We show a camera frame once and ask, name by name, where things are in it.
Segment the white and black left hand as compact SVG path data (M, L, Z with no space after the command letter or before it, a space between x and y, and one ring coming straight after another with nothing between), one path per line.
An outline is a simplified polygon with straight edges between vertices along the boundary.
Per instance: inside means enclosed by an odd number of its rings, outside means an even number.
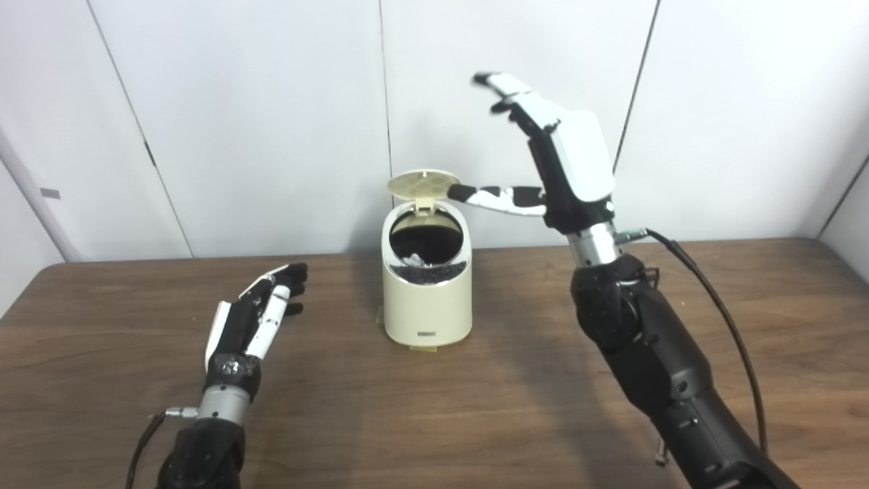
M306 291L307 263L283 264L258 276L233 302L221 301L204 356L205 388L240 388L254 400L261 363L286 318L302 313L295 298Z

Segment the white and black right hand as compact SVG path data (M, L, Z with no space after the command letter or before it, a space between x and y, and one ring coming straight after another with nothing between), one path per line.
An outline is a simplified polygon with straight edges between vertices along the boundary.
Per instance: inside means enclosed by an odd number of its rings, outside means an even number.
M614 220L614 174L598 118L568 111L516 77L480 72L473 81L500 97L491 113L506 113L528 138L540 187L451 185L453 201L524 217L541 217L562 235L578 234Z

